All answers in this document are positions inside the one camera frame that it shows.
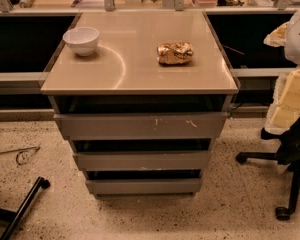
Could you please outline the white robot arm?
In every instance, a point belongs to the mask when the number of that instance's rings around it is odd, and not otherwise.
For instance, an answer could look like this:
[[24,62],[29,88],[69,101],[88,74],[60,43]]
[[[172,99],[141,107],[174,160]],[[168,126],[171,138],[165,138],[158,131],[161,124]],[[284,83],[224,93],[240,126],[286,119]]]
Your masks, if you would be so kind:
[[281,135],[300,117],[300,8],[288,22],[268,34],[264,43],[271,47],[283,46],[285,58],[296,64],[293,71],[277,78],[264,125],[267,133]]

